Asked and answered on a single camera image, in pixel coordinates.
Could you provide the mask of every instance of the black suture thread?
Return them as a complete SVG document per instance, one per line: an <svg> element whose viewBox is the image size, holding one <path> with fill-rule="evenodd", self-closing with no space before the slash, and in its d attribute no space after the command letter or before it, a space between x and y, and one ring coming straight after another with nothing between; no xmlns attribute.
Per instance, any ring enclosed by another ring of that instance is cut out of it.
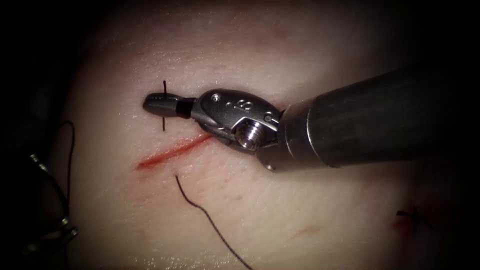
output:
<svg viewBox="0 0 480 270"><path fill-rule="evenodd" d="M417 208L415 206L413 206L413 213L398 210L396 212L396 215L411 218L412 230L414 233L417 231L417 226L420 223L424 223L431 231L435 231L434 227L430 224L430 222L428 222L425 218L419 215L419 212L417 211Z"/></svg>
<svg viewBox="0 0 480 270"><path fill-rule="evenodd" d="M66 201L68 205L70 205L70 174L72 171L72 156L74 153L74 146L75 146L75 126L74 123L70 120L67 120L60 124L58 127L59 129L64 125L69 125L71 128L71 144L70 144L70 152L68 153L68 165L67 165L67 172L66 172Z"/></svg>
<svg viewBox="0 0 480 270"><path fill-rule="evenodd" d="M180 192L181 194L183 195L183 197L185 198L185 201L187 203L189 203L190 205L200 209L204 214L205 216L208 218L208 221L210 221L210 224L212 225L212 227L215 229L215 232L216 234L218 234L218 236L221 238L221 240L223 241L223 243L225 244L225 246L230 250L230 252L249 270L253 270L253 268L247 263L245 262L236 252L235 250L229 245L229 243L227 243L227 240L225 240L224 236L220 233L219 229L217 228L217 226L215 226L215 223L214 221L212 220L212 218L210 217L209 213L207 212L207 210L205 210L205 208L201 207L200 205L194 203L193 201L189 200L189 198L187 198L187 195L185 195L185 192L184 190L182 189L182 186L180 185L180 181L179 181L179 176L178 175L175 175L175 179L176 179L176 183L178 184L178 187L180 188Z"/></svg>
<svg viewBox="0 0 480 270"><path fill-rule="evenodd" d="M163 81L163 97L167 99L167 82L165 80ZM165 117L161 118L161 126L165 132Z"/></svg>
<svg viewBox="0 0 480 270"><path fill-rule="evenodd" d="M62 122L59 126L58 129L63 127L65 124L69 125L71 127L71 144L70 144L70 153L68 153L68 165L67 165L67 172L66 172L66 203L67 203L67 209L68 209L68 216L70 216L70 184L71 184L71 172L72 172L72 156L74 153L74 146L75 146L75 125L72 121L67 120L65 122ZM65 248L63 249L63 263L65 266L65 269L69 269L69 251L68 251L68 244L65 245Z"/></svg>

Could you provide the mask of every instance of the wound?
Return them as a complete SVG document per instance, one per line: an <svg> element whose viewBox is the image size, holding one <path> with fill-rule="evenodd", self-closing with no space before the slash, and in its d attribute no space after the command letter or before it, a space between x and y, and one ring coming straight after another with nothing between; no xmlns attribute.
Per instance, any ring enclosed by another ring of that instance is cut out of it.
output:
<svg viewBox="0 0 480 270"><path fill-rule="evenodd" d="M165 163L171 158L188 154L192 150L204 145L204 143L210 138L213 138L210 134L201 134L197 138L177 142L171 149L140 161L134 170L141 171L151 169Z"/></svg>

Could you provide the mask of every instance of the blood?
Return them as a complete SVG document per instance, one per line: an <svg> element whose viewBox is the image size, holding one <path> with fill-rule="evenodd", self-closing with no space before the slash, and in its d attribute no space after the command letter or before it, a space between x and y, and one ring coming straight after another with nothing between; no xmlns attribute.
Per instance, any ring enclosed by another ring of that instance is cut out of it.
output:
<svg viewBox="0 0 480 270"><path fill-rule="evenodd" d="M201 134L197 138L189 139L188 141L178 142L173 148L167 150L166 152L142 160L135 167L135 170L140 171L161 165L162 163L173 157L181 156L190 152L191 150L199 147L202 143L204 143L210 138L212 138L212 135L210 134Z"/></svg>

